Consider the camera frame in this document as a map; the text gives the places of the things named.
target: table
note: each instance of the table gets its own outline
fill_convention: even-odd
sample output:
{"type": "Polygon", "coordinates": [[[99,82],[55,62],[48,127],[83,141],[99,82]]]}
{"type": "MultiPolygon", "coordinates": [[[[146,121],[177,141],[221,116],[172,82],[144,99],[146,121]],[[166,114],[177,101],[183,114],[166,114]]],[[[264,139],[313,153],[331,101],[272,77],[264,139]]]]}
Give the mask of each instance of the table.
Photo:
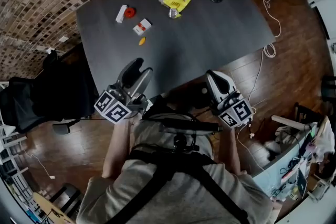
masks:
{"type": "Polygon", "coordinates": [[[58,207],[53,205],[46,198],[38,193],[33,193],[33,197],[40,208],[49,215],[48,217],[54,222],[54,224],[75,224],[67,215],[62,212],[58,207]]]}
{"type": "Polygon", "coordinates": [[[171,19],[158,0],[91,0],[77,10],[84,51],[96,87],[101,93],[126,64],[137,57],[152,67],[148,98],[180,86],[275,41],[253,0],[191,0],[171,19]],[[121,5],[137,14],[115,21],[121,5]],[[152,27],[139,37],[132,28],[142,19],[152,27]],[[144,45],[138,43],[146,37],[144,45]]]}
{"type": "MultiPolygon", "coordinates": [[[[301,131],[301,137],[299,139],[300,148],[303,145],[308,133],[317,133],[317,126],[314,125],[312,130],[301,131]]],[[[280,173],[281,168],[288,167],[289,162],[297,157],[299,154],[299,147],[297,143],[294,143],[288,147],[280,155],[268,163],[264,168],[265,171],[259,172],[256,175],[252,175],[253,180],[268,196],[272,195],[272,192],[281,187],[281,178],[283,174],[280,173]]]]}

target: person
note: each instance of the person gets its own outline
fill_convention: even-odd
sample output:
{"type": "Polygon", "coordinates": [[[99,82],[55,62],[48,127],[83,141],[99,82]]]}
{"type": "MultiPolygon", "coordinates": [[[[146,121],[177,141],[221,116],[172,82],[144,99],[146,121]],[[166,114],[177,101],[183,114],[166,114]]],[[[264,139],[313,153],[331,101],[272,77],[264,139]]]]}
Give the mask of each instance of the person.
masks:
{"type": "MultiPolygon", "coordinates": [[[[152,116],[157,119],[190,119],[187,115],[174,112],[152,116]]],[[[175,134],[163,133],[160,122],[140,119],[138,114],[114,126],[102,176],[89,180],[77,224],[108,222],[151,180],[156,166],[138,159],[128,159],[131,144],[138,146],[155,144],[173,148],[175,134]]],[[[192,138],[186,137],[190,144],[192,138]]],[[[197,136],[196,144],[200,146],[201,154],[214,158],[212,144],[207,136],[197,136]]],[[[137,150],[149,149],[140,146],[137,150]]],[[[231,200],[247,212],[250,224],[268,223],[272,202],[250,175],[241,172],[233,129],[224,129],[220,133],[218,159],[220,163],[206,165],[203,168],[231,200]]],[[[239,221],[198,180],[185,173],[175,173],[128,223],[239,223],[239,221]]]]}

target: red bottle cap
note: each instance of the red bottle cap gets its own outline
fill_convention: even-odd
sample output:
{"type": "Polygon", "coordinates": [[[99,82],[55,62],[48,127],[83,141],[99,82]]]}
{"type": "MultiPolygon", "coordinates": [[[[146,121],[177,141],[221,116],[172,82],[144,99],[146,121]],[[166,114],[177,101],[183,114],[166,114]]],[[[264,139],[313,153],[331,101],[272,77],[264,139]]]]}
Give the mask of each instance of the red bottle cap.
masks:
{"type": "Polygon", "coordinates": [[[124,16],[126,18],[132,18],[135,15],[135,9],[134,8],[127,8],[124,12],[124,16]]]}

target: harness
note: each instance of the harness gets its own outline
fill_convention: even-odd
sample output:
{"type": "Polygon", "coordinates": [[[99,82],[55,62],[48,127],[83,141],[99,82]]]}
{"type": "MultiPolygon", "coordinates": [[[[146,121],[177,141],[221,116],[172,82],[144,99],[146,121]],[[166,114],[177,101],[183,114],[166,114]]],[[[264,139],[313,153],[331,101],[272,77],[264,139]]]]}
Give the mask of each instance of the harness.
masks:
{"type": "Polygon", "coordinates": [[[217,185],[203,166],[216,164],[212,159],[200,153],[190,154],[133,150],[128,159],[138,159],[157,166],[152,179],[146,186],[106,224],[127,223],[170,181],[174,174],[185,173],[197,179],[241,224],[249,224],[247,212],[240,209],[217,185]]]}

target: yellow snack package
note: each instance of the yellow snack package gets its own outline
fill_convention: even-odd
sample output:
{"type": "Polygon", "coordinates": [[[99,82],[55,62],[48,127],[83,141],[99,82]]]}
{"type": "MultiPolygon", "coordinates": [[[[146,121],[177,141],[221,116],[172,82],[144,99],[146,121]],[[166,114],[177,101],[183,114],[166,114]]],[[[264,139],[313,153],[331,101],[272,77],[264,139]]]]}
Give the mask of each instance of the yellow snack package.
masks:
{"type": "Polygon", "coordinates": [[[159,0],[161,4],[170,8],[169,17],[175,19],[181,16],[180,12],[191,0],[159,0]]]}

